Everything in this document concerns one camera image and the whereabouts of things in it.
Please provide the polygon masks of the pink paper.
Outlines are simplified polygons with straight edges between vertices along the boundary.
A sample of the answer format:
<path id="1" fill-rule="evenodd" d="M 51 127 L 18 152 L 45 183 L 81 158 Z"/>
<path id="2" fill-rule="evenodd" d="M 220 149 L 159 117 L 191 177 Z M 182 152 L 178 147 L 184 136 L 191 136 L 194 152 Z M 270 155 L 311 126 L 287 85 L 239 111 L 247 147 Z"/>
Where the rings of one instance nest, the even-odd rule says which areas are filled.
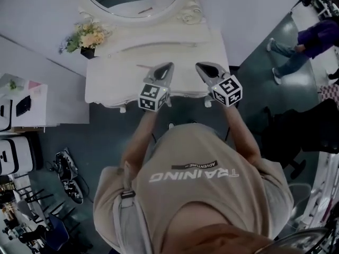
<path id="1" fill-rule="evenodd" d="M 43 84 L 30 80 L 28 83 L 28 90 L 29 90 L 31 98 L 39 97 L 41 95 L 42 87 L 43 87 Z"/>

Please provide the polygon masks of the white desk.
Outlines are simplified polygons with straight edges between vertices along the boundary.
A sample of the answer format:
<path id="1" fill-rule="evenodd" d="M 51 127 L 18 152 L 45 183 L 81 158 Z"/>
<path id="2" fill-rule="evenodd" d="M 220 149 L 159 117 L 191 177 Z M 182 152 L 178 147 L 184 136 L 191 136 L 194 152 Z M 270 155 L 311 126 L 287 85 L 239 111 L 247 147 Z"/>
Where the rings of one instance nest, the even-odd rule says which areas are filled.
<path id="1" fill-rule="evenodd" d="M 14 80 L 18 86 L 17 90 L 10 91 L 7 83 Z M 47 125 L 47 93 L 48 86 L 43 84 L 41 95 L 31 98 L 31 108 L 23 115 L 16 117 L 15 107 L 18 102 L 30 96 L 28 90 L 29 80 L 10 74 L 0 74 L 0 98 L 12 100 L 11 128 L 4 132 L 19 132 L 22 128 L 38 128 Z"/>

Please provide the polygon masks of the white dressing table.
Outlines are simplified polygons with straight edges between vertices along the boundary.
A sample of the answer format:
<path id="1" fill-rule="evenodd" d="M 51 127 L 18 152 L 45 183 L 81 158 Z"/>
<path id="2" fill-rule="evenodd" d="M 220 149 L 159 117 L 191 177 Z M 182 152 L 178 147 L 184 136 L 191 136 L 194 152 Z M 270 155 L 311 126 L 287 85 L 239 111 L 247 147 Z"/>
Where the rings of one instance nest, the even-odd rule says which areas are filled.
<path id="1" fill-rule="evenodd" d="M 208 30 L 202 43 L 164 43 L 134 47 L 98 55 L 87 63 L 85 102 L 108 108 L 124 107 L 136 101 L 143 79 L 150 69 L 136 65 L 157 66 L 173 62 L 175 69 L 170 91 L 209 92 L 199 77 L 197 62 L 214 62 L 229 68 L 225 45 L 219 30 Z"/>

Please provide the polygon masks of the black metal frame chair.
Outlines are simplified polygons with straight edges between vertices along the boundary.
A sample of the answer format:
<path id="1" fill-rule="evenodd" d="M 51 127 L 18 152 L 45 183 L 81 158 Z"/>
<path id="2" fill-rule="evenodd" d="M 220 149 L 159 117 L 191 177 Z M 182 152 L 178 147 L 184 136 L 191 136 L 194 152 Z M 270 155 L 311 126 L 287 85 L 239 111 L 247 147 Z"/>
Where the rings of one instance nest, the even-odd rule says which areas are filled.
<path id="1" fill-rule="evenodd" d="M 69 206 L 64 200 L 58 200 L 45 189 L 31 189 L 23 191 L 18 210 L 34 224 L 52 226 L 51 215 L 68 221 L 76 212 L 76 207 Z"/>

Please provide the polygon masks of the grey hand-held device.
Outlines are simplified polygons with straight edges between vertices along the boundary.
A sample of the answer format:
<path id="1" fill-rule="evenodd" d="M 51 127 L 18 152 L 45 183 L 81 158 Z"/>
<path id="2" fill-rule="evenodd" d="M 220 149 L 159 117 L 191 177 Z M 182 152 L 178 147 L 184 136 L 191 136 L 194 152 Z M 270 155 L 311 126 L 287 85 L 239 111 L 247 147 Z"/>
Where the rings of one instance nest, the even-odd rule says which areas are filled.
<path id="1" fill-rule="evenodd" d="M 70 155 L 68 148 L 56 153 L 54 163 L 55 169 L 61 181 L 73 180 L 78 176 L 78 169 Z"/>

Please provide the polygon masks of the person's beige t-shirt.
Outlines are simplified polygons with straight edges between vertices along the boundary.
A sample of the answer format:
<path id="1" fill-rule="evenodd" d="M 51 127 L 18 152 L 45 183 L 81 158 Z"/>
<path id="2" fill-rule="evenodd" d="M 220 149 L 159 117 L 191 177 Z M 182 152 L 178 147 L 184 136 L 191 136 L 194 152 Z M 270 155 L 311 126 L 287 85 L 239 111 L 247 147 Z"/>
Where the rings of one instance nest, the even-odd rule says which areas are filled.
<path id="1" fill-rule="evenodd" d="M 232 225 L 270 239 L 281 232 L 293 209 L 279 163 L 259 159 L 250 164 L 201 124 L 168 130 L 132 189 L 156 252 L 170 221 L 188 203 L 205 203 Z"/>

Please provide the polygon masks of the black tablet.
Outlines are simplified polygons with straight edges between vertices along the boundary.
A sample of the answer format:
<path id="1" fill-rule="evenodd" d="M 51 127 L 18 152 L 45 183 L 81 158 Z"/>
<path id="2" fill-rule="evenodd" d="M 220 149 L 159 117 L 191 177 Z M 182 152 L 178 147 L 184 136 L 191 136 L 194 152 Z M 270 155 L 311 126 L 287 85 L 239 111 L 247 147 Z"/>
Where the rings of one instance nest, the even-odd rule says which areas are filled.
<path id="1" fill-rule="evenodd" d="M 24 99 L 22 99 L 20 102 L 17 103 L 15 107 L 15 114 L 16 117 L 19 117 L 29 111 L 31 108 L 31 97 L 27 96 Z"/>

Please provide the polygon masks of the pink checkered cloth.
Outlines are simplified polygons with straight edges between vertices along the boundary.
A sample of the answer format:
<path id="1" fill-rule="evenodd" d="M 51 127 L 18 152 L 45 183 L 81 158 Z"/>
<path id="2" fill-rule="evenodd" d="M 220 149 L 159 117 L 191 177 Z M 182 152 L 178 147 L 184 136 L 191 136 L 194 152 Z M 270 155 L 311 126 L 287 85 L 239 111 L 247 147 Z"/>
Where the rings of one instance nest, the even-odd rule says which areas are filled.
<path id="1" fill-rule="evenodd" d="M 327 86 L 320 86 L 319 93 L 321 101 L 333 99 L 337 104 L 339 104 L 339 85 L 331 84 Z"/>

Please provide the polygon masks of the black office chair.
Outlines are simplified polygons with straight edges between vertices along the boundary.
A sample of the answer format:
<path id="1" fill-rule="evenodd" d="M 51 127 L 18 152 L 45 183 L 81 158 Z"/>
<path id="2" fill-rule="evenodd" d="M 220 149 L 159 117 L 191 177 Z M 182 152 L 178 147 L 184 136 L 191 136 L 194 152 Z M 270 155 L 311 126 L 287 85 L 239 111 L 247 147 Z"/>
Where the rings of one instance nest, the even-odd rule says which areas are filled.
<path id="1" fill-rule="evenodd" d="M 326 99 L 312 109 L 294 109 L 272 115 L 264 108 L 268 125 L 261 136 L 262 152 L 267 160 L 279 162 L 282 168 L 293 167 L 291 179 L 296 179 L 306 167 L 306 161 L 295 161 L 300 151 L 339 153 L 339 108 L 333 99 Z"/>

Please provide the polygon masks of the person's left forearm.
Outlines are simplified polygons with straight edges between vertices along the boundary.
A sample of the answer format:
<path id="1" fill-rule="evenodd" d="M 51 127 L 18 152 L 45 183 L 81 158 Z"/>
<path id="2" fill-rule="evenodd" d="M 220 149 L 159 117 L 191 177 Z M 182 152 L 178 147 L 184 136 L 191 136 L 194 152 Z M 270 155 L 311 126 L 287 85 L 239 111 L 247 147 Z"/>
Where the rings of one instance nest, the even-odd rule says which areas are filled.
<path id="1" fill-rule="evenodd" d="M 136 177 L 142 168 L 148 146 L 152 139 L 157 113 L 146 111 L 142 116 L 130 142 L 121 158 L 121 165 L 128 167 L 132 177 Z"/>

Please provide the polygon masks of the blue chair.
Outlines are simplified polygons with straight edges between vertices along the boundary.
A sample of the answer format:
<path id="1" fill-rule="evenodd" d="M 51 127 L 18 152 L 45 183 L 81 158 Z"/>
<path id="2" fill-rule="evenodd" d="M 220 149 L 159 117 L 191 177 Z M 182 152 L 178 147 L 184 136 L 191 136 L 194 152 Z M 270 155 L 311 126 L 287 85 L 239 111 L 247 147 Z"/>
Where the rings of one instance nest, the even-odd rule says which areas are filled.
<path id="1" fill-rule="evenodd" d="M 69 234 L 64 222 L 57 216 L 49 213 L 51 229 L 45 232 L 46 243 L 54 251 L 59 251 L 68 242 Z"/>

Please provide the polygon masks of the black patterned device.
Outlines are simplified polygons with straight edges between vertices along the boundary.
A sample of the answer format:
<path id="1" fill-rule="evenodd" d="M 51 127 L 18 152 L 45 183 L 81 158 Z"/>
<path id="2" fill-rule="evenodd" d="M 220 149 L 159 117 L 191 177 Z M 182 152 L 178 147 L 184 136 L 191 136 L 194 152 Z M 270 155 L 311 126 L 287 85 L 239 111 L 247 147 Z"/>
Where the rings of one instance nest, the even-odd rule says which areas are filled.
<path id="1" fill-rule="evenodd" d="M 83 193 L 75 180 L 62 180 L 61 183 L 68 197 L 70 197 L 76 204 L 83 203 Z"/>

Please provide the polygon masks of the yellow flower bouquet black pot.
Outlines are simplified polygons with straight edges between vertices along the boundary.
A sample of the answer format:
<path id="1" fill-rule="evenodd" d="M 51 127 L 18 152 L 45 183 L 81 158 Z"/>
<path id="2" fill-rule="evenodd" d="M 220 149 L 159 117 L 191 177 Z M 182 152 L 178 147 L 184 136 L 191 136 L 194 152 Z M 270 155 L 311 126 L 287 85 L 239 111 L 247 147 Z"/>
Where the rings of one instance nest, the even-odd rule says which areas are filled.
<path id="1" fill-rule="evenodd" d="M 111 31 L 98 22 L 76 23 L 74 31 L 60 44 L 58 53 L 74 53 L 79 50 L 86 59 L 93 59 L 96 47 L 103 44 L 110 35 Z"/>

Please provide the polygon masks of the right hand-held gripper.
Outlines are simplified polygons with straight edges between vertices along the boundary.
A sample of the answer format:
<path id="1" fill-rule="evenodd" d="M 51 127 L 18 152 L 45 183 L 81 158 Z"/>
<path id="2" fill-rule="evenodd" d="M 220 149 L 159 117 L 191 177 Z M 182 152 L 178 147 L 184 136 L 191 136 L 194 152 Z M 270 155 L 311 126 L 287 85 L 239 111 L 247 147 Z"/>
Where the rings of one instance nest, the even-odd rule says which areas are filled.
<path id="1" fill-rule="evenodd" d="M 212 98 L 230 107 L 243 98 L 243 87 L 235 75 L 214 62 L 197 62 L 195 69 L 204 83 L 210 87 Z"/>

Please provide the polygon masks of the white shelf unit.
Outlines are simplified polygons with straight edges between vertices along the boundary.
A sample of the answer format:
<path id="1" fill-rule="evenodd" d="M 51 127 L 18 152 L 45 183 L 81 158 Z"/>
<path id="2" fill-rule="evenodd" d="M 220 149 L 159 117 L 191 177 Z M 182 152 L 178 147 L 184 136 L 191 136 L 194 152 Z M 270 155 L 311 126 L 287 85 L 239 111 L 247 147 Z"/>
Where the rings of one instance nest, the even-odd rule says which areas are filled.
<path id="1" fill-rule="evenodd" d="M 0 73 L 47 85 L 46 118 L 39 126 L 90 122 L 85 77 L 1 36 Z"/>

